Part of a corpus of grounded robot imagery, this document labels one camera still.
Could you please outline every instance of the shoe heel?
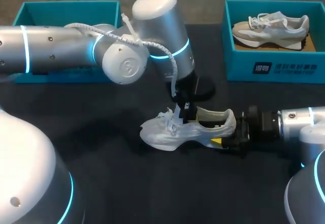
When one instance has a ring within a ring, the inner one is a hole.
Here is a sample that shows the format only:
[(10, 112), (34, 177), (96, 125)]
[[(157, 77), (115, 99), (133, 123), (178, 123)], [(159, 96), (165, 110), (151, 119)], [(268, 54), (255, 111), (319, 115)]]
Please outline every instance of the shoe heel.
[(302, 48), (301, 41), (296, 42), (291, 40), (279, 40), (275, 43), (283, 48), (291, 50), (301, 50)]

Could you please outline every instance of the glowing blue light ring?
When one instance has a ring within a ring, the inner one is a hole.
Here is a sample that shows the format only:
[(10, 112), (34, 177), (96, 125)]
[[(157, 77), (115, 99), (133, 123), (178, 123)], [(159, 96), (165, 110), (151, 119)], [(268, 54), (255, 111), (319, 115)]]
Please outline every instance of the glowing blue light ring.
[(315, 165), (314, 165), (314, 176), (315, 176), (315, 182), (316, 182), (316, 186), (319, 192), (320, 197), (323, 199), (324, 203), (325, 203), (325, 195), (323, 193), (323, 191), (321, 190), (320, 184), (319, 184), (319, 180), (318, 180), (318, 173), (317, 173), (317, 165), (318, 165), (318, 160), (320, 158), (320, 155), (324, 152), (325, 150), (323, 150), (318, 157), (316, 158), (315, 161)]
[(96, 44), (101, 40), (101, 38), (103, 37), (104, 35), (99, 35), (96, 40), (95, 40), (95, 43), (93, 44), (92, 46), (92, 59), (93, 61), (97, 64), (96, 60), (95, 60), (95, 47), (96, 47)]
[(29, 73), (30, 71), (30, 60), (29, 60), (29, 47), (28, 47), (28, 38), (27, 38), (27, 31), (26, 27), (21, 25), (20, 26), (22, 31), (22, 36), (24, 38), (24, 46), (25, 46), (25, 56), (26, 56), (26, 70), (25, 73)]
[[(172, 55), (173, 55), (173, 56), (176, 56), (176, 55), (182, 53), (182, 52), (183, 52), (183, 51), (188, 47), (188, 45), (189, 45), (189, 39), (187, 39), (187, 42), (186, 42), (186, 44), (183, 46), (183, 48), (181, 48), (179, 51), (176, 51), (176, 52), (173, 53)], [(164, 55), (164, 56), (154, 56), (154, 55), (151, 55), (150, 57), (151, 57), (151, 58), (154, 58), (154, 59), (167, 59), (167, 58), (168, 58), (167, 55)]]
[(309, 115), (310, 115), (310, 119), (311, 119), (311, 125), (314, 125), (314, 112), (311, 107), (308, 107), (308, 110), (309, 110)]
[(71, 203), (72, 203), (72, 198), (73, 198), (73, 180), (72, 180), (72, 176), (71, 174), (69, 173), (70, 175), (70, 179), (71, 179), (71, 195), (70, 195), (70, 200), (69, 200), (69, 203), (68, 203), (68, 206), (67, 206), (67, 209), (66, 211), (64, 212), (63, 216), (61, 217), (61, 219), (59, 220), (59, 222), (57, 224), (61, 224), (65, 217), (67, 216), (68, 212), (69, 212), (69, 209), (71, 207)]

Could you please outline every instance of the teal shoe box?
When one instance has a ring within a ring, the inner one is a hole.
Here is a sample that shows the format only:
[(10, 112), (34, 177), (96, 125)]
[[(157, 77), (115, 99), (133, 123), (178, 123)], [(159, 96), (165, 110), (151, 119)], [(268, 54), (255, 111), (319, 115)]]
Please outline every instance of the teal shoe box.
[[(288, 17), (307, 15), (316, 52), (237, 50), (232, 26), (248, 16), (281, 11)], [(321, 2), (225, 2), (222, 21), (223, 57), (229, 81), (325, 83), (325, 8)]]
[[(79, 22), (121, 26), (120, 4), (115, 1), (25, 2), (13, 23), (34, 26), (65, 26)], [(16, 83), (102, 83), (110, 82), (100, 68), (75, 68), (46, 75), (22, 74)]]

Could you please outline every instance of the sneaker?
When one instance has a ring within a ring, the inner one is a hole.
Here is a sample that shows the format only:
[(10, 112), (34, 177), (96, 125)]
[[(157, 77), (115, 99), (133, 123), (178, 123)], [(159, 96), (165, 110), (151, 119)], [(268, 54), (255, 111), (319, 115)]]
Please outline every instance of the sneaker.
[(248, 17), (248, 21), (236, 23), (233, 27), (233, 36), (250, 47), (274, 43), (287, 49), (300, 50), (301, 42), (307, 36), (308, 30), (308, 16), (291, 18), (276, 12), (259, 14), (257, 18)]
[(173, 151), (187, 141), (198, 141), (206, 147), (222, 148), (214, 139), (230, 136), (236, 128), (236, 119), (232, 110), (225, 112), (208, 111), (197, 107), (197, 118), (204, 122), (220, 122), (212, 128), (202, 126), (198, 121), (183, 123), (179, 118), (180, 108), (175, 113), (168, 108), (165, 113), (146, 121), (141, 125), (140, 137), (148, 145), (161, 150)]

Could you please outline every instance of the screw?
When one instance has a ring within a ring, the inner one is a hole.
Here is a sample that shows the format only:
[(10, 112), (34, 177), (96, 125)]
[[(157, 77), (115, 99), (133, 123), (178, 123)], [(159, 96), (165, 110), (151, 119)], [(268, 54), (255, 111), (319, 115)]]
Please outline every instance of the screw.
[(12, 197), (10, 199), (10, 204), (14, 207), (20, 207), (20, 200), (17, 197)]

